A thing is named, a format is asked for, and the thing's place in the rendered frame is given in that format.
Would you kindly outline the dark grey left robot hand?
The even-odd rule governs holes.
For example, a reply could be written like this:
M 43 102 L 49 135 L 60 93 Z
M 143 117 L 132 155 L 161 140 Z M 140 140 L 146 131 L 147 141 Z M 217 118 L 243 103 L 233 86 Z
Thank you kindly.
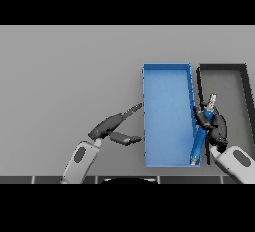
M 88 137 L 92 141 L 96 141 L 97 139 L 105 139 L 106 137 L 108 137 L 110 141 L 123 146 L 129 146 L 131 144 L 141 142 L 142 138 L 139 136 L 128 136 L 116 132 L 116 129 L 120 126 L 120 124 L 123 123 L 128 117 L 130 117 L 141 107 L 142 103 L 139 103 L 131 107 L 124 113 L 117 113 L 107 117 L 88 133 Z

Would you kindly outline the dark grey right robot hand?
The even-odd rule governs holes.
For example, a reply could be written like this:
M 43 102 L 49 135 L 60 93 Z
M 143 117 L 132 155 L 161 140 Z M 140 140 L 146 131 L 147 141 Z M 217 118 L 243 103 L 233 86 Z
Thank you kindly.
M 224 116 L 214 108 L 212 119 L 205 115 L 205 111 L 198 106 L 193 107 L 196 124 L 208 133 L 208 141 L 212 146 L 226 147 L 227 125 Z

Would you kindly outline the blue pipe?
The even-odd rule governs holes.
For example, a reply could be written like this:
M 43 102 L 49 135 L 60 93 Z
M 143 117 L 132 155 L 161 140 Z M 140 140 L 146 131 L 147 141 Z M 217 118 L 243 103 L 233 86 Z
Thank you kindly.
M 194 107 L 194 115 L 198 125 L 197 134 L 190 155 L 190 164 L 192 166 L 200 163 L 201 150 L 204 145 L 208 132 L 212 129 L 212 119 L 214 116 L 214 107 L 217 95 L 212 93 L 209 101 L 204 105 L 203 109 Z

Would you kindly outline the dark grey bin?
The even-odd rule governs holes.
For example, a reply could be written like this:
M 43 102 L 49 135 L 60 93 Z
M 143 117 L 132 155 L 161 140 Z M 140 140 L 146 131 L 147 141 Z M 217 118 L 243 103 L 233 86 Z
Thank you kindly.
M 239 146 L 255 160 L 255 97 L 246 63 L 200 64 L 196 70 L 199 101 L 217 94 L 216 106 L 227 125 L 228 146 Z

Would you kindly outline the blue bin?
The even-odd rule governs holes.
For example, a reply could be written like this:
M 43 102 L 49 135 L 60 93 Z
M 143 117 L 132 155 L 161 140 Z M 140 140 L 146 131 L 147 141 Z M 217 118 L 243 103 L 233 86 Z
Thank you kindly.
M 147 168 L 191 167 L 197 128 L 190 63 L 144 63 L 143 134 Z

